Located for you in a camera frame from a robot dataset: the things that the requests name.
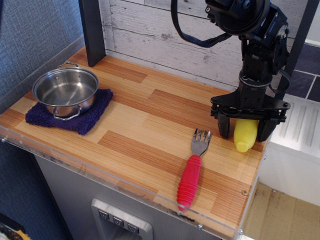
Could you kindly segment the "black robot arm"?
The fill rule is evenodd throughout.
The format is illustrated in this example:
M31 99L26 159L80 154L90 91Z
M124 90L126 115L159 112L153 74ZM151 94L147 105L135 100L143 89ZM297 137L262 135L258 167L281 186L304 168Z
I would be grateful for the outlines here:
M266 141L276 126L285 122L291 107L266 94L284 93L291 76L284 70L290 53L287 17L268 0L208 0L206 13L226 34L241 40L242 68L238 88L211 98L211 115L220 135L228 138L230 119L257 120L257 139Z

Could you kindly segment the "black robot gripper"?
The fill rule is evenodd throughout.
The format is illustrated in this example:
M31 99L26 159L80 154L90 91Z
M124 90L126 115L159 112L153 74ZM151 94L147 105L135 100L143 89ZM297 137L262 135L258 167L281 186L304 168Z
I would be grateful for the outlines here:
M229 138L230 118L260 120L257 129L259 142L266 141L277 124L286 121L291 105L266 94L271 82L270 74L258 80L240 74L239 85L234 92L211 98L210 114L218 121L221 137Z

